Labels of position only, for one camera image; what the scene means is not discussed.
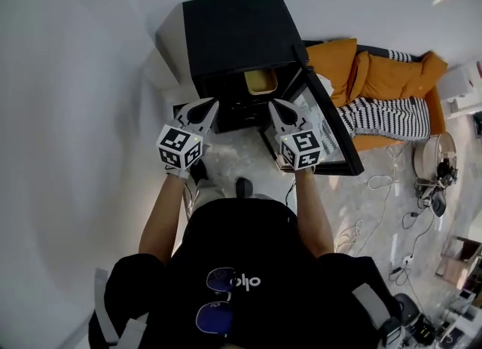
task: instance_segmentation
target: white cable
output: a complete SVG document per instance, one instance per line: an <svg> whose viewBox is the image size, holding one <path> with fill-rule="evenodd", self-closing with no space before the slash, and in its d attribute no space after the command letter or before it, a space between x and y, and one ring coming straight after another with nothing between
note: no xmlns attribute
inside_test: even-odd
<svg viewBox="0 0 482 349"><path fill-rule="evenodd" d="M392 147L387 147L387 148L386 148L386 153L387 153L387 155L392 159L392 163L393 163L393 177L388 176L388 175L383 175L383 176L373 175L373 176L368 180L368 182L367 182L367 187L368 187L371 191L376 191L376 190L378 190L378 189L386 188L386 187L388 187L389 190L388 190L388 192L386 193L385 203L383 204L382 219L380 220L380 222L378 223L378 225L376 226L376 228L371 232L371 234L368 235L368 238L367 238L366 241L363 243L363 246L361 246L361 249L357 252L356 256L360 255L360 253L361 253L361 252L363 251L363 249L365 248L367 242L370 240L371 236L372 236L373 234L375 234L375 231L378 230L378 228L382 225L383 220L385 219L386 202L387 202L388 199L389 199L390 192L392 191L392 186L395 184L395 174L396 174L396 170L397 170L396 161L400 158L401 154L404 152L404 150L405 150L409 145L410 145L409 142L408 142L407 144L405 144L404 147L401 149L401 151L398 153L397 156L395 156L395 153L393 152ZM386 178L388 178L388 179L390 179L390 183L387 184L387 185L380 185L379 187L372 188L372 187L370 187L370 182L371 182L371 180L372 180L374 177L381 178L381 179L386 179Z"/></svg>
<svg viewBox="0 0 482 349"><path fill-rule="evenodd" d="M352 247L355 246L358 240L360 239L362 227L363 227L363 219L359 219L356 221L354 226L348 227L345 230L343 230L340 236L337 238L337 242L335 243L335 246L334 246L334 251L338 253L340 252L340 249L347 246L347 248L343 251L343 254L348 254L351 251ZM342 239L346 239L347 242L340 243Z"/></svg>

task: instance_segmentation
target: shoe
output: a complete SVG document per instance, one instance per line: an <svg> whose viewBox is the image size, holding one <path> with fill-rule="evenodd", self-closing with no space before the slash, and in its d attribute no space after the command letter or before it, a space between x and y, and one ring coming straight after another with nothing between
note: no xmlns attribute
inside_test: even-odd
<svg viewBox="0 0 482 349"><path fill-rule="evenodd" d="M196 183L196 185L201 179L205 179L205 180L209 179L206 166L204 165L203 161L200 159L191 166L191 168L189 169L189 173L194 179L194 182Z"/></svg>
<svg viewBox="0 0 482 349"><path fill-rule="evenodd" d="M244 177L236 180L236 197L245 198L253 195L253 183Z"/></svg>

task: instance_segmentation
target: black and white striped fabric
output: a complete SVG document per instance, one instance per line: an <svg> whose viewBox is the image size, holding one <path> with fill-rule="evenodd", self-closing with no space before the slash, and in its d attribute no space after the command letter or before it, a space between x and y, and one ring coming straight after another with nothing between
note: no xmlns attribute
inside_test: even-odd
<svg viewBox="0 0 482 349"><path fill-rule="evenodd" d="M367 99L337 108L351 137L378 135L394 140L430 137L429 108L423 99Z"/></svg>
<svg viewBox="0 0 482 349"><path fill-rule="evenodd" d="M389 49L389 59L400 61L401 63L411 63L412 56L407 53L403 53L401 51L391 51Z"/></svg>

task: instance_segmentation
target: person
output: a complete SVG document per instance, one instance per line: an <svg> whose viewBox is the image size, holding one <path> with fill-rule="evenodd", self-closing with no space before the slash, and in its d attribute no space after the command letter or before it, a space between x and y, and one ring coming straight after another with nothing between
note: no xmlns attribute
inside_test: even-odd
<svg viewBox="0 0 482 349"><path fill-rule="evenodd" d="M377 347L380 333L352 294L362 283L399 314L371 258L334 252L310 168L294 173L297 215L252 194L246 179L225 198L202 161L191 168L194 212L172 254L185 180L168 175L139 244L105 288L119 336L147 316L144 347ZM92 348L107 348L94 313Z"/></svg>

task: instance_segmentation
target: eyeglasses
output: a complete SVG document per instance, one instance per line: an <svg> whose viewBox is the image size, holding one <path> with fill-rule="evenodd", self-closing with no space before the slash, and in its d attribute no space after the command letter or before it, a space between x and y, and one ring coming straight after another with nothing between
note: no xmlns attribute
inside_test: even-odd
<svg viewBox="0 0 482 349"><path fill-rule="evenodd" d="M227 292L227 301L210 302L199 309L196 326L204 333L227 335L233 324L233 311L229 304L231 291L236 287L233 268L216 268L209 272L206 285L215 292Z"/></svg>

